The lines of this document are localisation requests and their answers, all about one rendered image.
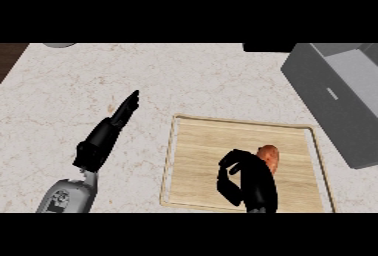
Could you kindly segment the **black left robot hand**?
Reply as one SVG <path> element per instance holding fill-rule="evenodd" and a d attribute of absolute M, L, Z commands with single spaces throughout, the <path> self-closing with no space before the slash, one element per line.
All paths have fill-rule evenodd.
<path fill-rule="evenodd" d="M 107 117 L 92 130 L 88 138 L 77 145 L 77 156 L 73 165 L 96 173 L 111 154 L 119 135 L 133 112 L 139 108 L 139 91 L 126 98 L 114 115 Z"/>

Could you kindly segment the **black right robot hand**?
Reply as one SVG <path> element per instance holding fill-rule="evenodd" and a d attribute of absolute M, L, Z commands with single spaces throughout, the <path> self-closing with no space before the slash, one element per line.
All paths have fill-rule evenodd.
<path fill-rule="evenodd" d="M 278 211 L 278 191 L 266 162 L 249 151 L 234 149 L 219 162 L 218 191 L 249 213 Z"/>

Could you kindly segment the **pale wooden tray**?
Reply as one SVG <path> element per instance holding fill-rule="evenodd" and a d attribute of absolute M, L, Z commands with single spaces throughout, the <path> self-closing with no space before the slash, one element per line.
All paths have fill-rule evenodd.
<path fill-rule="evenodd" d="M 246 211 L 216 188 L 219 161 L 228 152 L 280 149 L 275 174 L 281 213 L 334 213 L 337 205 L 315 128 L 178 114 L 172 120 L 160 203 L 215 212 Z"/>

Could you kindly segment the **black block appliance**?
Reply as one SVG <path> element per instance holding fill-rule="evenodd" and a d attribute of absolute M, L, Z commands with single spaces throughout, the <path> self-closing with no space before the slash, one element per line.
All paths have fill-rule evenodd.
<path fill-rule="evenodd" d="M 246 52 L 290 53 L 294 47 L 296 47 L 294 43 L 284 43 L 284 44 L 244 43 L 243 44 L 243 49 Z"/>

